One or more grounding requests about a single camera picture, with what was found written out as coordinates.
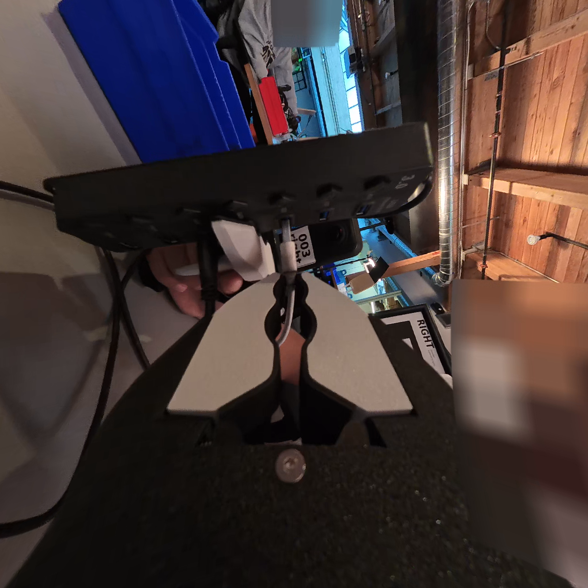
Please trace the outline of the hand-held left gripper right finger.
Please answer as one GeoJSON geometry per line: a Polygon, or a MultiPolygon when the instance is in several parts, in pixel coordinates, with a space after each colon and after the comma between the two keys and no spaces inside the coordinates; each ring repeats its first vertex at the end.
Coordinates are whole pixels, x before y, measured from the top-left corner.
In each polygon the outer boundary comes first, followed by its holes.
{"type": "Polygon", "coordinates": [[[385,443],[376,419],[413,405],[372,320],[317,277],[299,276],[302,443],[385,443]]]}

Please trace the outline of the grey desk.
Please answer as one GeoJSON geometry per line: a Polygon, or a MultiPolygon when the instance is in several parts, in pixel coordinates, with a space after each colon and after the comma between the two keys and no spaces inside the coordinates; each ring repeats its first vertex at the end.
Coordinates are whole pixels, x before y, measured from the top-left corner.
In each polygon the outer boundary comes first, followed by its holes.
{"type": "MultiPolygon", "coordinates": [[[[1,1],[1,180],[139,158],[57,1],[1,1]]],[[[99,398],[111,334],[104,258],[56,228],[48,203],[1,190],[1,523],[63,495],[99,398]]]]}

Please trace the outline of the red plastic bin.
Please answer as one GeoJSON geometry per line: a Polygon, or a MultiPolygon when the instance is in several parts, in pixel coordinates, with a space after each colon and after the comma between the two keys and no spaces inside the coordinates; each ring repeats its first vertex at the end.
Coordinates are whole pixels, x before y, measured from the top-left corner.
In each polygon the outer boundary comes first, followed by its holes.
{"type": "Polygon", "coordinates": [[[273,76],[262,78],[258,84],[258,89],[272,135],[282,136],[289,134],[288,120],[283,110],[282,99],[275,78],[273,76]]]}

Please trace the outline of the black usb hub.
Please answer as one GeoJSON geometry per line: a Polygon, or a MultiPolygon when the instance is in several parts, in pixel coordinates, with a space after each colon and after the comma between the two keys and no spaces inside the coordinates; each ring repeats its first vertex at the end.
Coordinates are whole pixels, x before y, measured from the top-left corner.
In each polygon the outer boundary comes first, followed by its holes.
{"type": "Polygon", "coordinates": [[[276,231],[403,212],[432,180],[426,122],[48,178],[60,231],[113,252],[192,243],[216,220],[276,231]]]}

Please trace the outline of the person's right hand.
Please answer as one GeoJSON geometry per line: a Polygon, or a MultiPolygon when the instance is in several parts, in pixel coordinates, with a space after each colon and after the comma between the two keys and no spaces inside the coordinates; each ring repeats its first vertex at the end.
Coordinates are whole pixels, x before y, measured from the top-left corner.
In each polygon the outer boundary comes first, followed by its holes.
{"type": "Polygon", "coordinates": [[[205,302],[200,276],[177,273],[184,266],[197,264],[197,245],[190,243],[154,248],[146,255],[146,261],[154,278],[168,291],[180,312],[202,319],[205,302]]]}

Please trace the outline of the silver ventilation duct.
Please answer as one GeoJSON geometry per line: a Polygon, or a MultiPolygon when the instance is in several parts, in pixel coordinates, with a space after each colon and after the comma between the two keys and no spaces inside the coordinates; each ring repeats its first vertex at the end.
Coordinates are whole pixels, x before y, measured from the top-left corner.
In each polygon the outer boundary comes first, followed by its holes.
{"type": "Polygon", "coordinates": [[[439,271],[449,286],[458,275],[462,110],[462,1],[437,1],[437,196],[439,271]]]}

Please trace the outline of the black framed white sign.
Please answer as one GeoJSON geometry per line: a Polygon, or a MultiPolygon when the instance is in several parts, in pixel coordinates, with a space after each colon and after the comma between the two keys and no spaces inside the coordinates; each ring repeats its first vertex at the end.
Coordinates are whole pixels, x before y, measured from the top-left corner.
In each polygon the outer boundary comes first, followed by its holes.
{"type": "Polygon", "coordinates": [[[419,304],[371,313],[387,332],[402,341],[440,375],[452,376],[452,360],[429,305],[419,304]]]}

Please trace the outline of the blue plastic bin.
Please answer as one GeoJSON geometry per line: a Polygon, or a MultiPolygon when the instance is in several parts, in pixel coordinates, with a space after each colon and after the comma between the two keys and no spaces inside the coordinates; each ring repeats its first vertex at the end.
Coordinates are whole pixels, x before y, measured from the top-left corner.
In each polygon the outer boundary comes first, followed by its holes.
{"type": "Polygon", "coordinates": [[[255,146],[197,1],[61,1],[58,11],[141,162],[255,146]]]}

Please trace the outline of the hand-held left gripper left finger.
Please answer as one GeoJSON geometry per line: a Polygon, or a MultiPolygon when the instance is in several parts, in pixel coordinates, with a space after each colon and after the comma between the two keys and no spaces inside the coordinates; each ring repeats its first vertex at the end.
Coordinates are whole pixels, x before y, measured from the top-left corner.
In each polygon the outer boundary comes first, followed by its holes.
{"type": "Polygon", "coordinates": [[[281,329],[274,273],[226,302],[212,317],[166,412],[236,430],[244,443],[272,443],[280,405],[281,329]]]}

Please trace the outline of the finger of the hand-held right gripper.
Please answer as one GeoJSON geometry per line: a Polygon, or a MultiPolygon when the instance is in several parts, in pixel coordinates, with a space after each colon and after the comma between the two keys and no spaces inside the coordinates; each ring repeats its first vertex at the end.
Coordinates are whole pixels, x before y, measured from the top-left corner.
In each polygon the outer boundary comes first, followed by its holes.
{"type": "Polygon", "coordinates": [[[245,282],[257,282],[275,273],[271,246],[254,226],[229,220],[215,220],[211,226],[223,251],[219,272],[233,270],[245,282]]]}

